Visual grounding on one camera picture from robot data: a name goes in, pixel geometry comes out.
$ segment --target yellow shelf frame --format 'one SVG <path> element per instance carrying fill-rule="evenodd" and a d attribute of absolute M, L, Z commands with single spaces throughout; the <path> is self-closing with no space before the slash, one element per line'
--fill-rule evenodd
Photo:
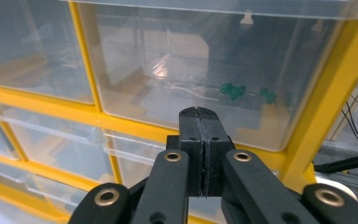
<path fill-rule="evenodd" d="M 166 141 L 167 135 L 178 134 L 176 130 L 103 113 L 96 83 L 93 79 L 93 69 L 83 34 L 84 31 L 78 15 L 78 4 L 74 2 L 68 4 L 95 104 L 83 105 L 3 87 L 0 87 L 0 104 L 86 123 L 160 143 Z M 279 171 L 279 178 L 283 184 L 301 192 L 305 185 L 315 182 L 311 161 L 357 81 L 358 21 L 345 21 L 285 150 L 268 152 L 251 147 L 237 147 L 246 148 L 256 153 L 270 169 Z M 84 190 L 90 190 L 98 184 L 32 161 L 12 161 L 2 157 L 0 157 L 0 161 Z M 114 158 L 111 161 L 116 176 L 119 174 L 117 161 Z M 0 187 L 0 198 L 26 209 L 30 205 L 20 198 L 16 201 L 11 200 L 7 197 L 7 192 L 3 190 L 3 187 Z M 195 217 L 191 218 L 191 222 L 205 223 L 204 220 Z"/>

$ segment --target yellow storage rack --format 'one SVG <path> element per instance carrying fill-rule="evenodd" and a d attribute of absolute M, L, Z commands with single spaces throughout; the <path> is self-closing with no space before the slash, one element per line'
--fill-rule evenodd
<path fill-rule="evenodd" d="M 91 63 L 90 49 L 85 37 L 86 29 L 83 24 L 84 21 L 81 20 L 79 14 L 81 4 L 68 2 L 68 5 L 72 22 L 75 26 L 76 39 L 80 47 L 82 61 L 86 69 L 92 102 L 94 103 L 82 104 L 0 86 L 0 104 L 92 125 L 102 130 L 130 134 L 161 144 L 165 143 L 167 135 L 178 134 L 175 129 L 124 119 L 103 112 L 97 84 L 93 75 L 94 64 Z M 257 154 L 271 170 L 279 173 L 278 177 L 285 186 L 301 192 L 305 185 L 315 182 L 311 164 L 312 159 L 357 81 L 358 20 L 344 21 L 342 22 L 339 34 L 337 34 L 337 41 L 332 47 L 325 66 L 316 80 L 310 98 L 305 105 L 303 113 L 300 115 L 286 148 L 280 152 L 266 151 L 242 145 L 237 145 L 237 148 L 246 148 Z M 0 121 L 0 127 L 20 157 L 19 160 L 11 160 L 0 156 L 1 163 L 82 190 L 90 190 L 99 184 L 97 181 L 71 175 L 56 167 L 29 161 L 10 125 Z M 114 173 L 114 180 L 117 183 L 122 183 L 117 158 L 109 156 L 109 160 Z M 1 183 L 0 199 L 48 220 L 65 223 L 69 218 L 67 213 L 51 207 L 48 200 L 45 201 L 32 197 Z M 189 220 L 190 223 L 208 222 L 198 217 L 190 217 Z"/>

